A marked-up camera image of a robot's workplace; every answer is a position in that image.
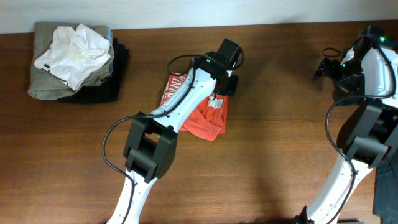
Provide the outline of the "red orange t-shirt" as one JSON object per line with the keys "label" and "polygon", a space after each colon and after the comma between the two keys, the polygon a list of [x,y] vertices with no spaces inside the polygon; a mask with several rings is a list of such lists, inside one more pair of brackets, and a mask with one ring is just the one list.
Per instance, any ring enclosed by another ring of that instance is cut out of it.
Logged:
{"label": "red orange t-shirt", "polygon": [[214,141],[219,134],[226,132],[228,100],[228,96],[211,94],[192,111],[180,131]]}

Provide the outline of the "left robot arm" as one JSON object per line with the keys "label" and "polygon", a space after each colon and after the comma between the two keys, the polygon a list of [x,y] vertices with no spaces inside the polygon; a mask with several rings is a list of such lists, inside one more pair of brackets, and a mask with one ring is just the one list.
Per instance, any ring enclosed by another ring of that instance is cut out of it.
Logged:
{"label": "left robot arm", "polygon": [[186,78],[177,91],[150,114],[142,112],[115,122],[130,121],[123,150],[125,170],[110,168],[125,178],[118,203],[108,223],[138,223],[149,192],[170,169],[178,132],[194,109],[205,99],[234,96],[238,77],[233,71],[244,63],[243,49],[225,39],[217,51],[191,55]]}

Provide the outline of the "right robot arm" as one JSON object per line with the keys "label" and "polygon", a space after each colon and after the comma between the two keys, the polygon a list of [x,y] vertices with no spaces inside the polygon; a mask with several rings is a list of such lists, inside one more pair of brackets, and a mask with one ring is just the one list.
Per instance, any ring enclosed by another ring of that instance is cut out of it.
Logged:
{"label": "right robot arm", "polygon": [[397,151],[397,41],[368,26],[352,46],[325,55],[314,79],[333,81],[326,136],[338,155],[317,197],[294,223],[338,223],[358,184]]}

